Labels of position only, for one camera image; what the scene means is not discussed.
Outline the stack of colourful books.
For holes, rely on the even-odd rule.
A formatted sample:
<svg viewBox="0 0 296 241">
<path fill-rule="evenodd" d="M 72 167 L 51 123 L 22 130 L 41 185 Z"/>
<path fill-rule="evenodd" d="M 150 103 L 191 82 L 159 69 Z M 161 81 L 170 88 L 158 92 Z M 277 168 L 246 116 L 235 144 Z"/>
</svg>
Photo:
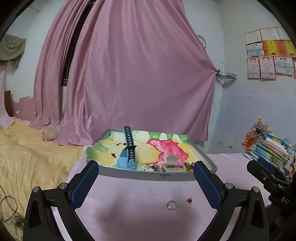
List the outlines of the stack of colourful books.
<svg viewBox="0 0 296 241">
<path fill-rule="evenodd" d="M 293 176 L 295 173 L 295 145 L 273 135 L 262 117 L 257 118 L 241 145 L 255 159 L 265 159 L 286 175 Z"/>
</svg>

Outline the grey cardboard tray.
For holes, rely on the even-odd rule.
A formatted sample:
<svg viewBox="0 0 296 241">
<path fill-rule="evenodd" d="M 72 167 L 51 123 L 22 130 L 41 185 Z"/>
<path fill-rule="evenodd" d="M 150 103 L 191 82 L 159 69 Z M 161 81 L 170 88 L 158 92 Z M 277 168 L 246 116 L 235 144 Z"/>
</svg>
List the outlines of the grey cardboard tray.
<svg viewBox="0 0 296 241">
<path fill-rule="evenodd" d="M 119 128 L 109 128 L 108 130 L 114 131 L 118 129 Z M 190 140 L 189 144 L 191 144 L 194 147 L 194 149 L 197 150 L 199 154 L 201 154 L 200 161 L 202 161 L 212 173 L 216 173 L 217 166 L 214 164 L 214 162 Z M 135 170 L 128 170 L 100 165 L 100 174 L 110 177 L 149 181 L 192 181 L 195 179 L 193 175 L 193 166 L 194 163 L 192 163 L 190 172 L 186 171 L 185 173 L 168 173 L 164 172 L 163 170 L 161 172 L 138 171 L 137 167 Z"/>
</svg>

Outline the pink table cloth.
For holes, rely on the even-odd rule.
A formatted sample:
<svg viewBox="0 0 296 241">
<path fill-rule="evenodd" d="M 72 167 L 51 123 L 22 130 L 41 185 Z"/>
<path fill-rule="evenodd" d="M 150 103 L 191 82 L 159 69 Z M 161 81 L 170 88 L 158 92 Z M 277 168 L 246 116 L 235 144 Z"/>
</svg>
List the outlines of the pink table cloth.
<svg viewBox="0 0 296 241">
<path fill-rule="evenodd" d="M 216 214 L 195 179 L 126 179 L 100 168 L 76 210 L 95 240 L 197 240 Z"/>
</svg>

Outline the yellow bed blanket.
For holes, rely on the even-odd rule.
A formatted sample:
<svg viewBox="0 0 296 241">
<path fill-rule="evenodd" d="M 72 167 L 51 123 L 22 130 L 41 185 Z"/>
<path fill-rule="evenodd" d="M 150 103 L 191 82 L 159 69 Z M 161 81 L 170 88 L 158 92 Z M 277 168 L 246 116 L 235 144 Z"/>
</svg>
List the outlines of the yellow bed blanket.
<svg viewBox="0 0 296 241">
<path fill-rule="evenodd" d="M 81 146 L 43 141 L 41 130 L 18 119 L 1 130 L 1 220 L 15 240 L 22 240 L 23 232 L 12 216 L 25 215 L 32 189 L 52 189 L 66 181 L 82 153 Z"/>
</svg>

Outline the blue smart watch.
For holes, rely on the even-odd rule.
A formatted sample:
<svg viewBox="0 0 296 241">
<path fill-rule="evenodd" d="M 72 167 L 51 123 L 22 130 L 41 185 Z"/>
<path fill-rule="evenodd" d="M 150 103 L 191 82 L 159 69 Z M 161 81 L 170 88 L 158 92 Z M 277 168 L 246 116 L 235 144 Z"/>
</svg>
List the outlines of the blue smart watch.
<svg viewBox="0 0 296 241">
<path fill-rule="evenodd" d="M 135 170 L 136 169 L 136 159 L 135 159 L 135 148 L 132 130 L 129 126 L 123 127 L 123 133 L 125 135 L 125 148 L 121 151 L 117 164 L 119 168 Z"/>
</svg>

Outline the floral watercolour tray liner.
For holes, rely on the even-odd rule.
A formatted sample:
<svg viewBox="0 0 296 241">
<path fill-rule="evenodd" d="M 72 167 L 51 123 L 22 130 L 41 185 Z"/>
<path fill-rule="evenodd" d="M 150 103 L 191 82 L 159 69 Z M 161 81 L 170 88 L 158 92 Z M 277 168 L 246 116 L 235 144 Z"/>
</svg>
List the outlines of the floral watercolour tray liner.
<svg viewBox="0 0 296 241">
<path fill-rule="evenodd" d="M 138 171 L 154 171 L 153 163 L 157 163 L 162 171 L 162 163 L 166 163 L 166 157 L 169 155 L 177 156 L 179 163 L 188 166 L 188 172 L 191 171 L 192 163 L 201 160 L 201 154 L 189 144 L 187 135 L 133 130 L 132 136 L 137 146 L 135 159 Z M 123 130 L 108 130 L 85 150 L 85 156 L 102 166 L 119 168 L 117 160 L 124 148 Z"/>
</svg>

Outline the pink curtain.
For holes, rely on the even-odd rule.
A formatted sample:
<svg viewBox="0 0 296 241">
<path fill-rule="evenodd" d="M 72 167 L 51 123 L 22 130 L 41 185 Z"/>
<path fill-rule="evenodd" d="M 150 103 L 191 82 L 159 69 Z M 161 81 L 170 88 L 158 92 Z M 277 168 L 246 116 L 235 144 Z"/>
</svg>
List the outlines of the pink curtain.
<svg viewBox="0 0 296 241">
<path fill-rule="evenodd" d="M 60 87 L 70 40 L 87 1 L 65 1 L 41 51 L 30 126 L 59 127 L 59 145 L 90 145 L 108 128 L 208 138 L 215 67 L 182 1 L 96 1 Z"/>
</svg>

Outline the olive green hanging cloth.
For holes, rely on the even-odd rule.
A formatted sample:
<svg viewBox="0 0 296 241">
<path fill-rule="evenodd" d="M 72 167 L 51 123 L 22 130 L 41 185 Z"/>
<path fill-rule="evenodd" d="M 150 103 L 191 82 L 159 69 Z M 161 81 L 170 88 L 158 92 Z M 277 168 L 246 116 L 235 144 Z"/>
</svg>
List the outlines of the olive green hanging cloth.
<svg viewBox="0 0 296 241">
<path fill-rule="evenodd" d="M 25 52 L 26 39 L 5 34 L 1 40 L 0 60 L 13 61 L 15 68 L 19 66 L 19 61 Z"/>
</svg>

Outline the wall certificates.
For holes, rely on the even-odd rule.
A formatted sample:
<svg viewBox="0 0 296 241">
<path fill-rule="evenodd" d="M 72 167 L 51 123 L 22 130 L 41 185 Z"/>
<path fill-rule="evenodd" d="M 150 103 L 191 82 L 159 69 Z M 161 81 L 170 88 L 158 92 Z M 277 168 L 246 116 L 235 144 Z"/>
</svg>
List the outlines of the wall certificates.
<svg viewBox="0 0 296 241">
<path fill-rule="evenodd" d="M 295 46 L 283 27 L 255 30 L 245 33 L 244 37 L 249 80 L 295 78 Z"/>
</svg>

